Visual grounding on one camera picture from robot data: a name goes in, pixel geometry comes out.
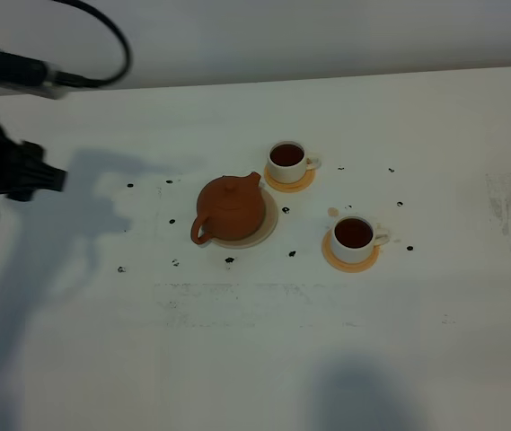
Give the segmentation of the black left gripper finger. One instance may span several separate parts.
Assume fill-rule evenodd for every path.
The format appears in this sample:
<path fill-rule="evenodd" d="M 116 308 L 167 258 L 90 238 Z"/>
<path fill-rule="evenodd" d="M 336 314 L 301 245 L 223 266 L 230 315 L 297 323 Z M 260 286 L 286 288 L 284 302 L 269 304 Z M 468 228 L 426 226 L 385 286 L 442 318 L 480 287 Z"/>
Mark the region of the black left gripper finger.
<path fill-rule="evenodd" d="M 20 149 L 20 166 L 22 169 L 41 169 L 44 165 L 44 148 L 41 145 L 22 141 Z"/>
<path fill-rule="evenodd" d="M 65 187 L 66 176 L 66 171 L 45 163 L 25 165 L 11 176 L 5 195 L 14 201 L 29 202 L 38 190 L 61 192 Z"/>

